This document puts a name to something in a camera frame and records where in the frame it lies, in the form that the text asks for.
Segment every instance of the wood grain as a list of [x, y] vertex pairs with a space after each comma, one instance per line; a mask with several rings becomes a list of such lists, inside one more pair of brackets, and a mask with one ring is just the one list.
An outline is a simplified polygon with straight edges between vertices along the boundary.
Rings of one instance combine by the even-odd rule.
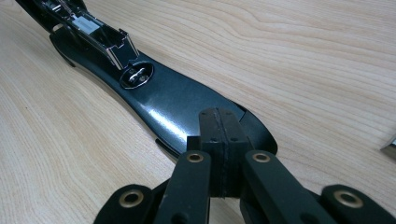
[[[359, 189], [396, 216], [396, 2], [87, 0], [155, 60], [251, 110], [308, 189]], [[0, 223], [91, 223], [118, 188], [174, 164], [112, 90], [0, 1]], [[211, 223], [241, 223], [213, 200]]]

